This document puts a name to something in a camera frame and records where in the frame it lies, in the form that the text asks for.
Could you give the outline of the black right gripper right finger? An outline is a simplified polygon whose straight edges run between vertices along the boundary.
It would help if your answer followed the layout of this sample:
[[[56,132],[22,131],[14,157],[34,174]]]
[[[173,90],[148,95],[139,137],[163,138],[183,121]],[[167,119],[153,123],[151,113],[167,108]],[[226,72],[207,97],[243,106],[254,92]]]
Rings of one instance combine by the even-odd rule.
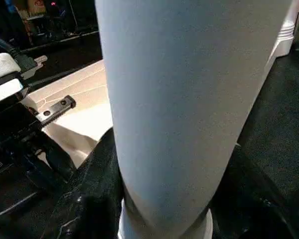
[[[239,144],[210,209],[214,239],[299,239],[299,215]]]

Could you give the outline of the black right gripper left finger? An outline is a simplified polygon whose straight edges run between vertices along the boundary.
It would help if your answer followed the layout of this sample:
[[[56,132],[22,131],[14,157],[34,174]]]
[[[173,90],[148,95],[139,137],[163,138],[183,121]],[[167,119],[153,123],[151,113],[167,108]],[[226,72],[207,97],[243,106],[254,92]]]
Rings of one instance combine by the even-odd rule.
[[[116,239],[124,197],[114,131],[107,130],[59,193],[43,239]]]

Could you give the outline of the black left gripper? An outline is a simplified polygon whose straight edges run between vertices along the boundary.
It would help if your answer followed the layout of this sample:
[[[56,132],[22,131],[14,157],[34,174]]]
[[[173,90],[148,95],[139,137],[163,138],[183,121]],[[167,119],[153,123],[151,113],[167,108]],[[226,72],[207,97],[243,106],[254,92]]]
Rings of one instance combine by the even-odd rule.
[[[65,96],[38,113],[21,102],[0,112],[0,150],[12,144],[12,157],[38,188],[53,193],[65,186],[76,171],[69,154],[49,137],[30,137],[76,107]]]

